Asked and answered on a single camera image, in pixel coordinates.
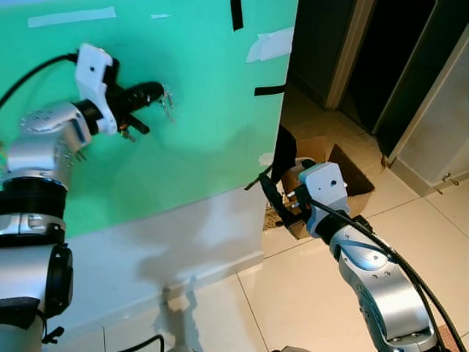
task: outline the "white tape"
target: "white tape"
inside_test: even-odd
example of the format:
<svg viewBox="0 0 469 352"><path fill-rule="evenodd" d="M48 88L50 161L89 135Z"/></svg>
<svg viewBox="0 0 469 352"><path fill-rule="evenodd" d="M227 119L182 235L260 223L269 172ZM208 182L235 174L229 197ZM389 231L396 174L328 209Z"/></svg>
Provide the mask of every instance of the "white tape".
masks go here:
<svg viewBox="0 0 469 352"><path fill-rule="evenodd" d="M257 41L251 46L246 62L270 60L292 52L294 27L274 33L258 34Z"/></svg>
<svg viewBox="0 0 469 352"><path fill-rule="evenodd" d="M270 166L273 163L273 153L264 153L259 157L260 166Z"/></svg>
<svg viewBox="0 0 469 352"><path fill-rule="evenodd" d="M54 24L102 20L104 18L115 18L116 11L114 6L99 10L83 10L74 12L53 13L51 15L37 16L28 18L28 27L44 27Z"/></svg>
<svg viewBox="0 0 469 352"><path fill-rule="evenodd" d="M166 17L171 17L170 15L167 15L166 13L162 13L161 15L150 15L151 18L166 18Z"/></svg>

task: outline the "black cable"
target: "black cable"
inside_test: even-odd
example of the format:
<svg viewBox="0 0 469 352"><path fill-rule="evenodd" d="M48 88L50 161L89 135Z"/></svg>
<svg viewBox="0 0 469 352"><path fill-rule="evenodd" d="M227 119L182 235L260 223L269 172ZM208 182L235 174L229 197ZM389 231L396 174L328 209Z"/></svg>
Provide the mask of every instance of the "black cable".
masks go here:
<svg viewBox="0 0 469 352"><path fill-rule="evenodd" d="M24 84L24 82L26 82L28 79L30 79L32 76L34 76L39 71L45 69L47 66L50 66L52 64L55 64L56 62L60 62L60 61L64 61L64 60L76 63L77 60L78 60L78 54L65 54L65 55L61 55L61 56L56 56L53 59L50 59L46 62L43 62L41 65L38 65L35 68L33 68L32 70L30 70L26 75L21 77L15 84L13 84L11 86L11 88L8 89L8 91L4 94L3 97L1 97L1 99L0 99L0 109L7 102L7 100L10 99L10 97L18 90L18 88L20 88Z"/></svg>
<svg viewBox="0 0 469 352"><path fill-rule="evenodd" d="M457 330L451 321L450 317L448 316L448 313L445 311L443 305L438 301L436 298L435 294L430 290L426 282L418 275L418 273L410 266L410 264L393 248L388 246L386 243L384 243L381 239L379 239L372 231L366 229L363 225L354 222L352 219L348 218L347 216L344 216L340 214L339 212L335 211L334 209L328 207L327 205L322 204L321 202L316 201L315 199L309 199L312 205L318 207L319 209L324 210L325 212L335 216L338 219L341 219L343 222L347 223L357 231L360 231L363 233L368 239L371 241L375 242L391 259L396 261L396 263L402 268L402 270L406 273L406 275L409 277L410 281L414 284L414 286L419 286L421 290L423 290L430 298L430 300L433 302L433 304L436 306L438 312L441 314L443 317L446 325L448 326L449 331L451 332L451 336L453 337L458 349L461 352L467 352L464 344L462 343L461 337L457 333ZM422 297L422 300L425 302L425 297L423 295L420 295ZM429 315L432 317L432 311L428 309Z"/></svg>
<svg viewBox="0 0 469 352"><path fill-rule="evenodd" d="M159 334L148 339L147 341L139 343L136 346L128 348L127 350L122 350L120 352L135 352L135 351L141 350L143 347L147 347L150 343L153 343L156 340L160 340L160 352L164 352L164 338L162 335L159 335Z"/></svg>

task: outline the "cardboard box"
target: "cardboard box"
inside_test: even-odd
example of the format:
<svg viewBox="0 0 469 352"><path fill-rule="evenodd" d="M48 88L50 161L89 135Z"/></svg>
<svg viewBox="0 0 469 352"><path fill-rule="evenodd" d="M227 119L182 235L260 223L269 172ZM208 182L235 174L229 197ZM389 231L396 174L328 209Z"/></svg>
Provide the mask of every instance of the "cardboard box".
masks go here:
<svg viewBox="0 0 469 352"><path fill-rule="evenodd" d="M333 146L329 158L326 155L326 147L327 139L324 136L297 141L297 165L285 172L281 178L285 193L288 194L300 186L298 175L304 170L301 160L311 158L317 163L325 161L336 163L339 165L342 177L347 184L347 203L350 207L350 217L353 218L365 210L369 198L374 191L373 183L350 160L340 146L337 144ZM303 225L290 227L289 230L298 239L310 236Z"/></svg>

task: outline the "green screen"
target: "green screen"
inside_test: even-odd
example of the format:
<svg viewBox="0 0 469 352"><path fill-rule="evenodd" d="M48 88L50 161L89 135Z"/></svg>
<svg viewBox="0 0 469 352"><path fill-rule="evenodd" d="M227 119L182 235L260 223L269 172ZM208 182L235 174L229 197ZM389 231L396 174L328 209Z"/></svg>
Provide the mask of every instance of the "green screen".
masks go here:
<svg viewBox="0 0 469 352"><path fill-rule="evenodd" d="M114 6L117 17L29 28L28 18ZM173 94L135 115L151 128L135 143L99 135L82 150L67 196L67 237L195 202L246 184L273 152L283 95L254 97L284 84L289 56L246 63L257 35L294 26L297 2L243 1L244 28L233 31L230 0L46 1L0 7L0 94L31 68L82 43L120 61L122 87L159 81ZM151 15L167 14L166 18ZM0 140L49 103L78 101L75 67L63 62L27 82L0 110Z"/></svg>

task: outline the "tile floor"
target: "tile floor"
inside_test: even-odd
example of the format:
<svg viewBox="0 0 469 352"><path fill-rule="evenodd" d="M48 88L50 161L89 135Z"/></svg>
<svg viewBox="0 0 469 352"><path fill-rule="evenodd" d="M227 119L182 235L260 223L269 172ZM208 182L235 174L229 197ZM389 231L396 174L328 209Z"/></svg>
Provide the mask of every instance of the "tile floor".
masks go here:
<svg viewBox="0 0 469 352"><path fill-rule="evenodd" d="M372 137L291 87L282 122L297 138L326 134L367 174L376 191L365 217L428 281L469 347L469 180L443 195L418 197L383 169ZM285 345L375 351L355 295L321 240L296 241L276 228L262 234L262 245L262 265L105 328L106 351L156 332L166 337L166 350L188 343L198 352L268 352Z"/></svg>

